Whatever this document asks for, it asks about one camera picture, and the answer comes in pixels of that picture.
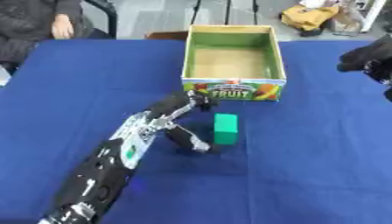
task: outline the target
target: metal frame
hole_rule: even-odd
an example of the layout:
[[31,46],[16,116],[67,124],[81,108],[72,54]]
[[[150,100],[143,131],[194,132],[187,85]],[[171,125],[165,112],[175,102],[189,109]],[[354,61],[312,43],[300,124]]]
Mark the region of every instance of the metal frame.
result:
[[[254,25],[258,25],[258,18],[257,18],[257,13],[259,11],[259,5],[257,4],[257,0],[252,0],[252,11],[253,11],[253,19],[254,19]],[[230,23],[230,11],[231,11],[231,6],[232,6],[232,0],[226,0],[226,13],[225,13],[225,18],[224,18],[224,25],[229,25]],[[191,20],[191,25],[194,24],[196,17],[199,14],[201,6],[201,0],[197,0],[195,6],[193,7],[193,16]]]

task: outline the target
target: cardboard box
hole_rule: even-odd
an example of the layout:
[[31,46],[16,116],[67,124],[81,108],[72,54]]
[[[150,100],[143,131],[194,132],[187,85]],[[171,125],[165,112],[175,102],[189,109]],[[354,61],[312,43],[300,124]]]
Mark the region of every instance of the cardboard box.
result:
[[182,79],[214,98],[277,101],[286,75],[273,28],[192,25]]

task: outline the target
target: white object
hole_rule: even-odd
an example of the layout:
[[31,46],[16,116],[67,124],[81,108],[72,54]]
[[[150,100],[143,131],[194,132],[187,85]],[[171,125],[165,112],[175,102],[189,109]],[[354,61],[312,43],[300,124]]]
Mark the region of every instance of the white object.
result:
[[387,0],[374,0],[369,13],[365,17],[362,17],[363,26],[361,32],[368,32],[370,30],[370,27],[372,27],[386,2]]
[[326,4],[326,0],[302,0],[299,2],[306,8],[317,9]]
[[11,76],[0,66],[0,87],[5,86],[10,80]]

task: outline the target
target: table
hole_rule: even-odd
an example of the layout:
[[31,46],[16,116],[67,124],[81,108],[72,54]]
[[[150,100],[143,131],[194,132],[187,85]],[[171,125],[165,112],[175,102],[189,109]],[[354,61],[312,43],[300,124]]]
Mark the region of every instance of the table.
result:
[[[281,43],[282,100],[223,101],[214,112],[237,114],[240,134],[220,155],[177,153],[160,136],[102,223],[390,223],[392,104],[335,68],[366,43]],[[41,45],[0,89],[0,223],[34,223],[127,115],[181,89],[183,55],[172,40]]]

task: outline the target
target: person's hand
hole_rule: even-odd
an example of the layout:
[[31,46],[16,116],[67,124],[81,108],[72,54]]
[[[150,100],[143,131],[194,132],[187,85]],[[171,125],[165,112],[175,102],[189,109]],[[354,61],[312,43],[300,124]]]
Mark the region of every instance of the person's hand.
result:
[[68,15],[58,14],[52,24],[52,35],[55,39],[71,39],[74,36],[74,26]]
[[341,72],[362,71],[373,62],[381,63],[389,58],[392,58],[392,37],[385,35],[370,45],[340,56],[338,70]]

